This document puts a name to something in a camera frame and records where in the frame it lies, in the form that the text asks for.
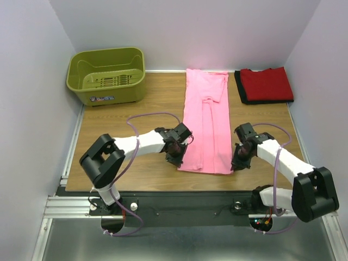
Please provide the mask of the pink t shirt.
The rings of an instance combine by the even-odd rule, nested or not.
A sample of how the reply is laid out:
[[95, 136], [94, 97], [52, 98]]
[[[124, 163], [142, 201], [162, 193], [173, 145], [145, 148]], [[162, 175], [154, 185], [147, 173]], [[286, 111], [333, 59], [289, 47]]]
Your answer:
[[233, 152], [228, 72], [186, 70], [183, 123], [194, 140], [188, 145], [179, 170], [230, 175]]

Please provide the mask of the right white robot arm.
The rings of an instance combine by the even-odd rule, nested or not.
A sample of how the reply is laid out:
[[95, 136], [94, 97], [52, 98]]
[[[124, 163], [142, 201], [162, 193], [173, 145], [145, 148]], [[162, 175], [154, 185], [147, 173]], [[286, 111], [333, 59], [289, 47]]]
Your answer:
[[310, 222], [339, 209], [339, 200], [331, 171], [315, 167], [294, 156], [271, 134], [257, 133], [251, 123], [239, 125], [235, 130], [239, 142], [232, 158], [233, 171], [249, 169], [253, 157], [272, 165], [274, 177], [281, 173], [291, 184], [291, 189], [272, 185], [257, 187], [252, 191], [254, 210], [267, 207], [280, 214], [289, 210], [303, 222]]

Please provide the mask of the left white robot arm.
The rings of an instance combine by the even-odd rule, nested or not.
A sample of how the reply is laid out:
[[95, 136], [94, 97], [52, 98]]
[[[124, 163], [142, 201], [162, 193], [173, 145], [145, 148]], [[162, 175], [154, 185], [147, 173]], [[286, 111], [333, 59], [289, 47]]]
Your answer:
[[120, 209], [121, 195], [116, 179], [130, 168], [135, 157], [165, 153], [165, 160], [181, 167], [187, 147], [194, 141], [192, 131], [179, 123], [175, 128], [158, 127], [145, 134], [113, 138], [102, 134], [81, 156], [79, 164], [98, 192], [102, 207], [109, 213]]

